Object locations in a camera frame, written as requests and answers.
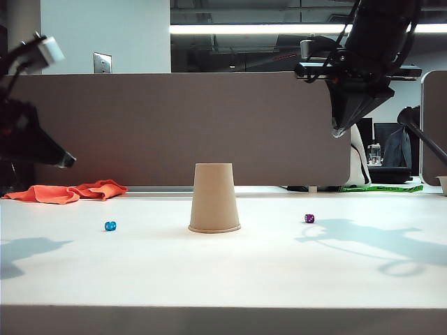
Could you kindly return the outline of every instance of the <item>paper cup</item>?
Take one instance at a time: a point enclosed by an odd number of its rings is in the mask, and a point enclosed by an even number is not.
[[[194,232],[232,232],[240,228],[233,165],[196,164],[189,229]]]
[[[447,176],[438,176],[437,179],[439,179],[439,183],[441,184],[442,193],[447,195]]]

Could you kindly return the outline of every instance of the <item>green tape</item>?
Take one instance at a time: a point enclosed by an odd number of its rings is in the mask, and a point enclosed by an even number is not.
[[[423,185],[417,185],[414,187],[368,186],[368,187],[341,187],[340,192],[370,192],[370,191],[417,192],[423,189],[424,189]]]

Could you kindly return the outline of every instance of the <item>white table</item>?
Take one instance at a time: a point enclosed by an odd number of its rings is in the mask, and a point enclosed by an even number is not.
[[[440,188],[236,191],[225,234],[187,229],[190,193],[2,200],[2,334],[447,332]]]

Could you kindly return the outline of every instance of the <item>ceiling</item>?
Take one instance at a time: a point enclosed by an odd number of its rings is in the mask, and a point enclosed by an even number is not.
[[[170,0],[170,19],[171,24],[344,23],[352,5],[353,0]],[[423,0],[420,22],[447,23],[447,0]],[[263,65],[265,70],[264,65],[272,62],[296,62],[298,45],[305,38],[172,35],[173,70],[248,70],[247,65]]]

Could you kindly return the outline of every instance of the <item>blue die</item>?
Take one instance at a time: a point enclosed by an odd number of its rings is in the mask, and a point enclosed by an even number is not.
[[[114,221],[107,221],[104,225],[105,230],[107,230],[108,232],[111,232],[115,229],[117,229],[117,223]]]

